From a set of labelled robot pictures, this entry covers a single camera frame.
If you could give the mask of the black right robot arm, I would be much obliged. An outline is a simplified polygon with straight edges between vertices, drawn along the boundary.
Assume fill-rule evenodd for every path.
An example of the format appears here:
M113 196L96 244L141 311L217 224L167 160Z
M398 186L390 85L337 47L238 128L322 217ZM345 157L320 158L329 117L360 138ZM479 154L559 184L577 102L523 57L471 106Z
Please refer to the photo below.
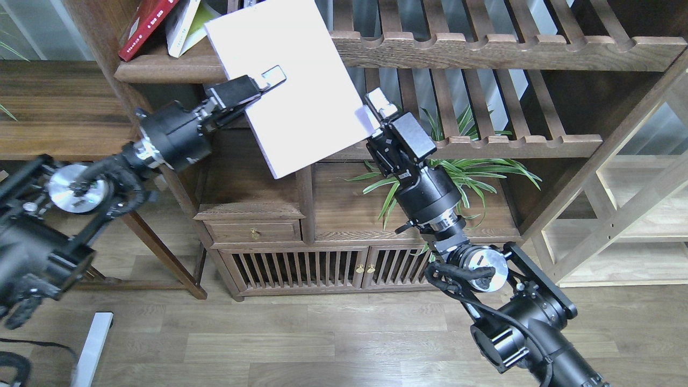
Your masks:
M425 279L462 303L480 352L500 372L526 368L542 386L607 386L607 380L561 331L577 308L518 245L474 245L455 206L460 192L444 168L427 164L435 142L412 113L402 112L381 89L366 94L375 127L368 150L385 177L400 184L394 197L407 223L428 243L435 261Z

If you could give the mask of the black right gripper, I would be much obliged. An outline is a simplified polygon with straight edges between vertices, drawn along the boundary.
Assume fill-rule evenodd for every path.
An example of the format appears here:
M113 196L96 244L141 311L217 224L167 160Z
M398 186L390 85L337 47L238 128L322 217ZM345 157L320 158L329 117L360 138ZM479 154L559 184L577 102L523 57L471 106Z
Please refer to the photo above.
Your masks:
M355 117L366 135L371 136L367 148L381 173L394 176L400 184L394 197L410 223L457 223L455 207L461 198L457 186L443 168L431 167L426 162L436 151L433 140L412 113L399 113L398 106L391 103L381 88L366 93L365 103L356 109Z

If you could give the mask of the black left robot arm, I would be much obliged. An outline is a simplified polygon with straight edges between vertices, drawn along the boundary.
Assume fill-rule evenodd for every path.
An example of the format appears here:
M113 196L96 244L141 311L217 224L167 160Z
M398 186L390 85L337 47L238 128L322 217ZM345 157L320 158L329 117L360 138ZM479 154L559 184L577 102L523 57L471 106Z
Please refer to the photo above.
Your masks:
M145 181L162 165L182 171L211 152L208 133L286 81L280 66L208 88L191 110L174 101L137 109L142 137L91 164L41 155L2 183L2 320L15 329L44 299L61 299L83 278L103 228L152 200Z

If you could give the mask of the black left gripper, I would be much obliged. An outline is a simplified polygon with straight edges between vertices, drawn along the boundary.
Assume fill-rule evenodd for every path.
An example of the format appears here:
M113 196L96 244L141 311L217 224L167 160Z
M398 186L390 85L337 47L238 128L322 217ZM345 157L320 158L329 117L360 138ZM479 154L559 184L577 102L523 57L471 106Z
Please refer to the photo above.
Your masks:
M134 155L145 167L167 165L175 171L187 169L212 150L205 127L225 125L260 99L263 91L287 79L281 66L273 66L255 78L244 75L208 88L208 98L192 110L174 101L140 119L142 139L134 144Z

